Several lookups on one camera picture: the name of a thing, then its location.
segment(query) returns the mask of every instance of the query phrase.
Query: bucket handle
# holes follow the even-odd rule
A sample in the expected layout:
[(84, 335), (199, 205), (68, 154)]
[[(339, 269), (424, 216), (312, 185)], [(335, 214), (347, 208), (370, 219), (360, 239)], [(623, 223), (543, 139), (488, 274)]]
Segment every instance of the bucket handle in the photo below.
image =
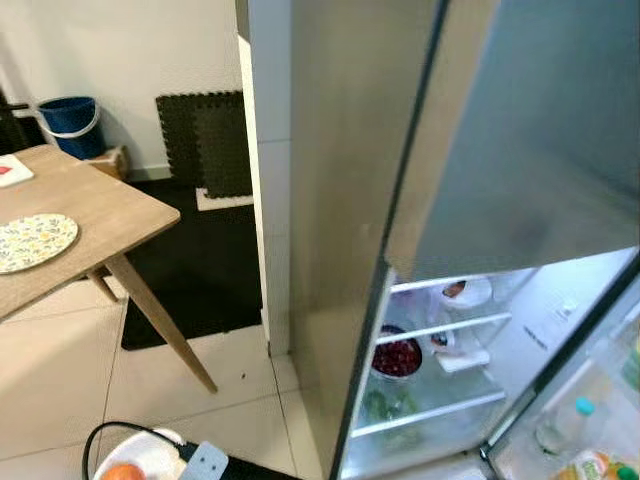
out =
[(100, 106), (96, 103), (94, 104), (94, 113), (93, 113), (93, 118), (91, 119), (91, 121), (89, 122), (89, 125), (87, 125), (84, 128), (81, 128), (80, 130), (76, 131), (76, 132), (69, 132), (69, 133), (56, 133), (56, 132), (52, 132), (51, 130), (49, 130), (47, 128), (47, 122), (46, 121), (40, 121), (38, 122), (40, 124), (40, 127), (47, 132), (49, 135), (52, 135), (56, 138), (78, 138), (81, 137), (82, 135), (84, 135), (85, 133), (88, 133), (93, 127), (96, 126), (96, 124), (98, 123), (98, 120), (100, 120)]

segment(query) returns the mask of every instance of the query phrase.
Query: bowl of cherries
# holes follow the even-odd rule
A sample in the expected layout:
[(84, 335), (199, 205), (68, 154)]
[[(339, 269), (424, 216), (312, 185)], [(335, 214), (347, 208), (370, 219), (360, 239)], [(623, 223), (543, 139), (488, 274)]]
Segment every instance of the bowl of cherries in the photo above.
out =
[[(383, 325), (381, 337), (405, 331), (395, 325)], [(376, 347), (371, 366), (384, 378), (402, 379), (413, 375), (422, 365), (422, 349), (415, 338), (383, 343)]]

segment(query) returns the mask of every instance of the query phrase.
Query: bottle cap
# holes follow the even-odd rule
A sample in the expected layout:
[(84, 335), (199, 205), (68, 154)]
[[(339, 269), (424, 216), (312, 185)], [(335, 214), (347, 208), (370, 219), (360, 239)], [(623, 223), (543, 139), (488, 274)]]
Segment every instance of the bottle cap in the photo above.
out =
[(595, 409), (595, 405), (586, 397), (579, 397), (576, 400), (576, 410), (582, 415), (589, 416), (595, 411)]
[(616, 472), (620, 480), (638, 480), (638, 474), (633, 468), (622, 467)]

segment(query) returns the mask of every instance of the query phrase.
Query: floral placemat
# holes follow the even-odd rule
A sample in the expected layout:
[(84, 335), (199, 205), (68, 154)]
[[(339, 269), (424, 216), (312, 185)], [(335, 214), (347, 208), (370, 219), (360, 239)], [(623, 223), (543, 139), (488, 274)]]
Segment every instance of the floral placemat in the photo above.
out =
[(0, 225), (0, 274), (19, 272), (59, 255), (78, 235), (78, 224), (42, 213)]

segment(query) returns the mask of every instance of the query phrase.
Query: wooden table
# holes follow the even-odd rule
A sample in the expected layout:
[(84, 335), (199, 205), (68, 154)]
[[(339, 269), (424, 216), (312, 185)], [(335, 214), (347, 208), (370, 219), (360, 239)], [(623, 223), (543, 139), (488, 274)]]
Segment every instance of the wooden table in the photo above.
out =
[(180, 212), (83, 164), (49, 145), (15, 154), (34, 178), (0, 188), (0, 224), (38, 213), (61, 213), (80, 227), (74, 244), (57, 257), (22, 272), (0, 275), (0, 322), (53, 290), (88, 275), (115, 296), (95, 270), (105, 265), (153, 327), (211, 391), (204, 366), (124, 255), (180, 220)]

